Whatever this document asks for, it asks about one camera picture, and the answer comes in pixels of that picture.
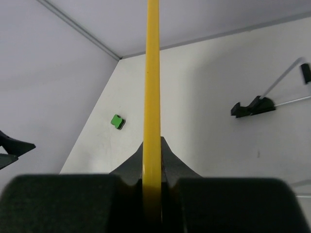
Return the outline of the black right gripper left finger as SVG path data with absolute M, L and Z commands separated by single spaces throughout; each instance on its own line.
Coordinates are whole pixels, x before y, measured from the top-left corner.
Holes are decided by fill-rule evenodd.
M 3 233 L 139 233 L 142 148 L 109 174 L 20 175 L 0 196 Z

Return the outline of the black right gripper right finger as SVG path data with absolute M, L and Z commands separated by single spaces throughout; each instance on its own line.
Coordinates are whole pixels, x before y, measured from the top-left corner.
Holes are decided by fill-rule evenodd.
M 291 188 L 276 178 L 201 177 L 161 139 L 165 233 L 308 233 Z

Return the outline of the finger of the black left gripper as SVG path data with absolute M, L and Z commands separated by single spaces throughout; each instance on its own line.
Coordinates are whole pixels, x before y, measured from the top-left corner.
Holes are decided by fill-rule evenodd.
M 0 169 L 7 167 L 8 165 L 16 162 L 18 157 L 10 154 L 0 154 Z
M 8 154 L 25 154 L 36 148 L 35 144 L 16 140 L 0 132 L 0 145 Z

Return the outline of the yellow framed whiteboard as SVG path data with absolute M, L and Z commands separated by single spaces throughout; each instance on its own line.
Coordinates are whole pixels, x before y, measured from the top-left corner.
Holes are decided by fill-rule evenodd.
M 144 232 L 156 233 L 161 225 L 161 124 L 159 1 L 147 2 L 142 199 Z

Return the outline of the green whiteboard eraser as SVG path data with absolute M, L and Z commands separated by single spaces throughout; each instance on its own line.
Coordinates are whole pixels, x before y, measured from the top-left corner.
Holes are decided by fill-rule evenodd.
M 115 114 L 111 119 L 110 123 L 117 129 L 121 130 L 125 124 L 126 120 L 123 119 L 120 115 Z

